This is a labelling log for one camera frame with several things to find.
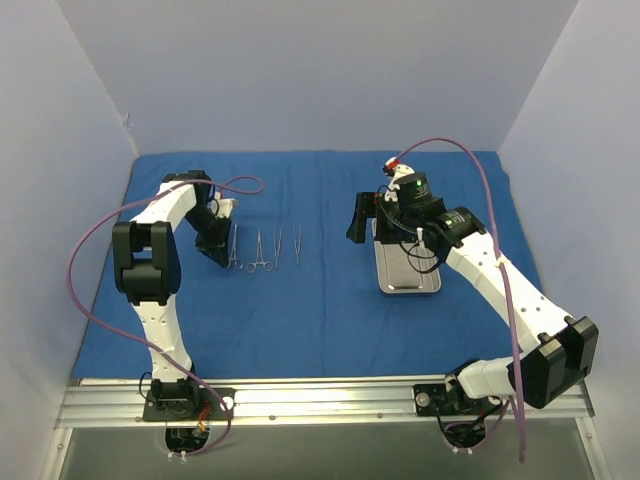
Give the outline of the steel instrument tray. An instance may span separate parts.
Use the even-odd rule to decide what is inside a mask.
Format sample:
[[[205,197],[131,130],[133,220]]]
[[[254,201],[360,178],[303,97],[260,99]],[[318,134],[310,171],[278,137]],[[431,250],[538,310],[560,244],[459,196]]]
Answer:
[[[437,259],[432,253],[421,247],[412,250],[407,256],[403,248],[409,250],[411,244],[382,244],[375,240],[374,256],[380,290],[387,295],[430,295],[438,292],[442,286],[440,272],[435,269],[429,273]]]

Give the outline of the steel tweezers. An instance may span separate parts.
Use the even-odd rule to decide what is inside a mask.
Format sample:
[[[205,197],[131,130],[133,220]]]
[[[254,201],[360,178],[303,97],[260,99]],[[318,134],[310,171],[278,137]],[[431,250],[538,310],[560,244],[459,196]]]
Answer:
[[[299,266],[301,263],[301,247],[302,247],[302,227],[301,226],[293,227],[293,244],[294,244],[296,265]]]
[[[283,231],[281,228],[275,228],[273,230],[273,249],[274,249],[274,269],[277,270],[279,268],[279,260],[281,256],[281,248],[282,248],[282,238]]]

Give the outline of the steel forceps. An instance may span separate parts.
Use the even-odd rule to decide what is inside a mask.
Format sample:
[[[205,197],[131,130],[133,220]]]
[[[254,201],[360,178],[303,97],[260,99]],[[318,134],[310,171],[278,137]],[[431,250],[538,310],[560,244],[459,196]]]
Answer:
[[[255,259],[252,262],[248,262],[245,269],[249,274],[256,273],[259,269],[265,272],[271,272],[273,270],[273,263],[264,258],[261,229],[258,229],[256,235]]]

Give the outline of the blue surgical drape cloth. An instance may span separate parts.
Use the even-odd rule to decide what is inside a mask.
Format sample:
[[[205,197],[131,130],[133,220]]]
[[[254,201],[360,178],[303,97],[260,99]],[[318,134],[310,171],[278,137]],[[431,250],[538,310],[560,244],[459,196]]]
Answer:
[[[187,223],[175,233],[182,270],[176,305],[197,373],[211,379],[371,377],[450,372],[511,352],[505,322],[463,277],[440,270],[432,295],[387,295],[374,248],[346,238],[361,191],[385,184],[386,151],[169,153],[138,158],[126,200],[155,194],[170,173],[202,170],[242,189],[238,257],[252,262],[261,229],[279,268],[249,274],[199,253]],[[302,227],[296,265],[293,227]]]

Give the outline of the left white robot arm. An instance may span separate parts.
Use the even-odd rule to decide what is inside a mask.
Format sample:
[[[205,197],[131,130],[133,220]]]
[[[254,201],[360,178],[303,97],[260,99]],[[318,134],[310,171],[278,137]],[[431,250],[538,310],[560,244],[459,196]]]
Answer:
[[[116,288],[132,305],[151,344],[151,401],[166,405],[179,419],[194,417],[202,405],[177,317],[181,266],[174,232],[180,223],[186,221],[196,232],[199,253],[223,268],[229,265],[234,201],[213,193],[210,180],[202,170],[169,174],[158,199],[112,229]]]

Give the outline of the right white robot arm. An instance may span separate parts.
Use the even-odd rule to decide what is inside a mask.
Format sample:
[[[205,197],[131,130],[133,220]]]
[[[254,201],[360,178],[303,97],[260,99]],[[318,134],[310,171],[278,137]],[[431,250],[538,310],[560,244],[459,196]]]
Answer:
[[[496,235],[467,208],[447,208],[427,177],[401,165],[375,192],[360,192],[346,236],[365,240],[369,222],[382,244],[430,251],[437,265],[461,275],[504,320],[514,353],[469,361],[444,388],[444,400],[464,413],[487,397],[515,396],[543,409],[592,370],[599,329],[549,300],[500,251]]]

